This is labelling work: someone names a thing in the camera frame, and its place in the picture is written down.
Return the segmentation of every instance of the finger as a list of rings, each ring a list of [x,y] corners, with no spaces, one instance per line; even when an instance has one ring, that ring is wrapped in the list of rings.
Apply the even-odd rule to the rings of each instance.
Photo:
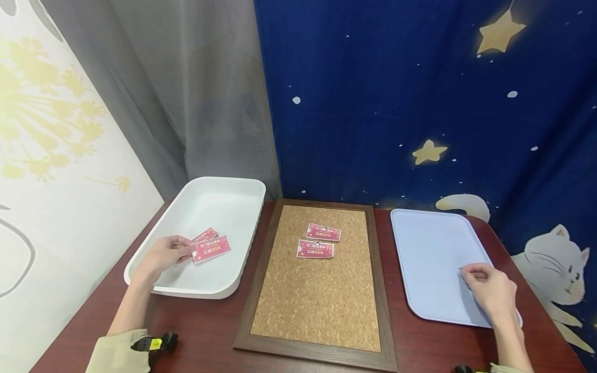
[[[471,272],[465,271],[464,269],[462,270],[462,278],[466,282],[466,285],[468,285],[471,289],[478,284],[477,279],[473,276],[473,274]]]
[[[176,253],[178,254],[179,258],[190,256],[190,255],[192,256],[194,251],[195,251],[194,246],[179,246],[176,249]]]
[[[184,257],[180,257],[176,263],[184,263],[185,261],[191,259],[193,257],[193,255],[185,255]]]
[[[477,280],[487,280],[487,274],[483,272],[470,272]]]
[[[462,267],[462,270],[466,272],[472,273],[484,273],[486,277],[491,276],[493,273],[497,271],[494,267],[490,266],[487,263],[473,263],[469,264],[468,266]]]
[[[164,239],[166,240],[166,243],[170,246],[173,246],[176,244],[189,246],[191,244],[190,239],[184,238],[183,236],[178,236],[178,235],[164,237]]]

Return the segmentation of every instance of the light blue tray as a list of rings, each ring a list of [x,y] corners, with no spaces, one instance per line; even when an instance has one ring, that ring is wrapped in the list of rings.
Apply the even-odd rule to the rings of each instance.
[[[469,221],[407,209],[393,210],[390,218],[411,310],[427,320],[492,328],[460,275],[470,263],[492,265]]]

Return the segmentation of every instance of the wrist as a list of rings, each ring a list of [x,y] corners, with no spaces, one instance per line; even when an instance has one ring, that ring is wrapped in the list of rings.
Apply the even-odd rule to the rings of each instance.
[[[157,271],[145,270],[144,268],[137,268],[131,277],[131,285],[148,286],[153,288],[159,279],[160,273]]]
[[[491,324],[493,325],[493,328],[496,333],[514,333],[519,338],[522,338],[524,336],[522,333],[522,328],[520,327],[518,314],[515,312],[513,315],[499,315],[492,317]]]

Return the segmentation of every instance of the white wall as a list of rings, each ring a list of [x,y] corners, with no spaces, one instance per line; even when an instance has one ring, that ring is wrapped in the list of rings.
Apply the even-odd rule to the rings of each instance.
[[[163,200],[46,15],[0,0],[0,372],[27,372]]]

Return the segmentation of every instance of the black device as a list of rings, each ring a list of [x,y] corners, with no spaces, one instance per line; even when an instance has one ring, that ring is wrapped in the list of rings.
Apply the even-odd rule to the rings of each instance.
[[[454,373],[473,373],[473,370],[467,365],[459,365],[454,368]]]
[[[135,351],[148,352],[172,352],[179,343],[179,335],[176,333],[164,333],[162,338],[143,337],[136,341],[131,348]]]

